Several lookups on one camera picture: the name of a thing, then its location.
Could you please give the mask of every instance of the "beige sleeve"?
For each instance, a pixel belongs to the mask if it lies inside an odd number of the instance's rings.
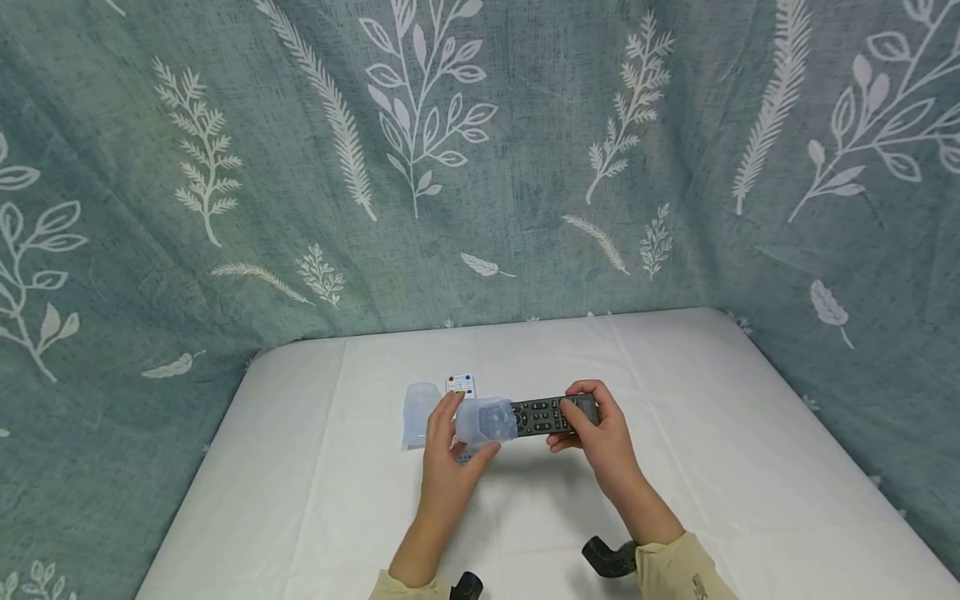
[[[442,579],[434,579],[422,588],[410,589],[390,576],[387,571],[380,571],[376,580],[376,587],[370,594],[370,600],[449,600],[450,584]]]
[[[670,545],[648,543],[637,548],[636,580],[644,598],[736,600],[713,559],[691,533]]]

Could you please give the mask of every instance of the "person's left hand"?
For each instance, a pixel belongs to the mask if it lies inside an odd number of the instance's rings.
[[[458,442],[450,447],[450,444],[455,430],[453,416],[463,399],[463,394],[448,393],[440,400],[426,425],[417,520],[444,536],[456,529],[480,475],[500,450],[500,443],[487,444],[468,463],[457,464],[457,457],[467,445]]]

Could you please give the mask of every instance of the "patterned curtain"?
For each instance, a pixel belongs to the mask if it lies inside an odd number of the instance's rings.
[[[132,597],[260,349],[693,305],[960,573],[960,0],[9,0],[0,32],[3,600]]]

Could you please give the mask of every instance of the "black clamp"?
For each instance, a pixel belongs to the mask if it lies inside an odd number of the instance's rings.
[[[597,536],[580,551],[600,577],[624,577],[636,571],[636,542],[628,541],[614,552]]]
[[[469,571],[464,571],[460,582],[450,590],[450,600],[480,600],[483,582]]]

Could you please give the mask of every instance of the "transparent plastic sleeve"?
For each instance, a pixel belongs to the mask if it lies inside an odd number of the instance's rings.
[[[516,439],[516,418],[505,397],[465,399],[457,409],[457,440],[467,444]]]
[[[407,386],[403,400],[403,449],[426,446],[426,422],[430,413],[440,404],[440,390],[426,381]]]

